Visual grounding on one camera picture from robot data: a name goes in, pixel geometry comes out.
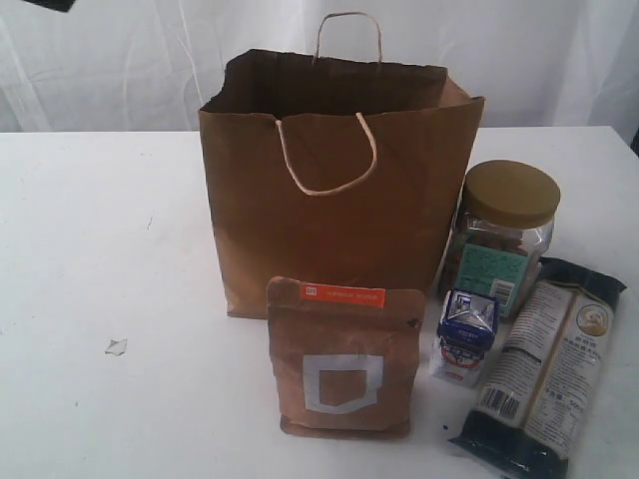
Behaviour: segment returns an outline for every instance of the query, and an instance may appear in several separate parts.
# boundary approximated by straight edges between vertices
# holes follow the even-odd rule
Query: paper bag handle
[[[377,68],[381,66],[381,28],[379,27],[379,24],[377,23],[377,21],[374,18],[372,18],[371,15],[368,15],[365,12],[336,12],[336,13],[329,13],[328,15],[323,17],[323,20],[321,20],[321,23],[319,24],[318,39],[316,41],[316,53],[313,55],[313,60],[311,61],[311,65],[314,65],[316,63],[316,60],[320,56],[321,29],[323,28],[323,24],[326,23],[326,20],[328,20],[329,18],[345,17],[349,15],[361,15],[366,18],[369,18],[372,21],[372,23],[375,24],[375,27],[377,27]]]
[[[287,149],[287,140],[284,136],[282,121],[276,120],[276,126],[278,127],[278,132],[280,133],[280,141],[282,142],[282,155],[284,156],[284,162],[287,165],[287,170],[289,170],[289,173],[291,174],[293,181],[296,182],[296,185],[298,186],[298,188],[305,195],[308,195],[310,197],[328,197],[330,195],[336,195],[338,193],[341,193],[345,190],[348,190],[352,187],[359,185],[361,182],[366,180],[372,174],[374,169],[377,167],[377,142],[375,141],[374,136],[370,132],[368,123],[363,118],[363,115],[361,113],[355,113],[355,116],[359,120],[359,124],[361,125],[361,128],[363,129],[363,132],[366,134],[366,137],[368,138],[368,142],[370,143],[370,149],[372,150],[372,159],[370,160],[370,166],[368,167],[368,170],[366,170],[361,176],[355,178],[351,182],[348,182],[344,185],[333,188],[331,190],[320,190],[320,191],[308,189],[302,184],[302,182],[300,181],[300,178],[298,178],[298,175],[296,175],[296,172],[293,170],[293,166],[291,165],[291,160],[289,159],[289,150]]]

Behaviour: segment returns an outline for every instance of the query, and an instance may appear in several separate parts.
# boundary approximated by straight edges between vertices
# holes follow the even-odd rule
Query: plastic jar
[[[550,246],[559,187],[545,173],[508,160],[472,168],[463,186],[439,282],[494,296],[499,315],[516,312]]]

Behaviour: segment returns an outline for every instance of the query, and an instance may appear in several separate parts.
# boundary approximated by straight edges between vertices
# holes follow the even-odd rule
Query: gold lid
[[[521,230],[552,220],[560,198],[559,187],[548,175],[509,160],[492,160],[471,168],[463,186],[463,200],[472,215]]]

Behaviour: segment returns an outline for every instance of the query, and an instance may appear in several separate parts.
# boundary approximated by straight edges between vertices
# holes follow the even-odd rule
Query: white table
[[[571,477],[637,477],[639,159],[609,128],[481,130],[493,158],[561,186],[551,254],[629,286]],[[0,135],[0,477],[496,477],[446,443],[474,392],[427,375],[436,305],[397,442],[281,432],[267,325],[225,308],[198,133]]]

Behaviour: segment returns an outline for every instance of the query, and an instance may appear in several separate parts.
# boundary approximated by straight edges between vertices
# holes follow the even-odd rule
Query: white wall
[[[353,9],[381,24],[385,60],[485,96],[485,126],[639,127],[639,0],[4,0],[0,131],[195,130],[231,58],[310,53],[321,17]],[[332,20],[321,51],[372,60],[374,29]]]

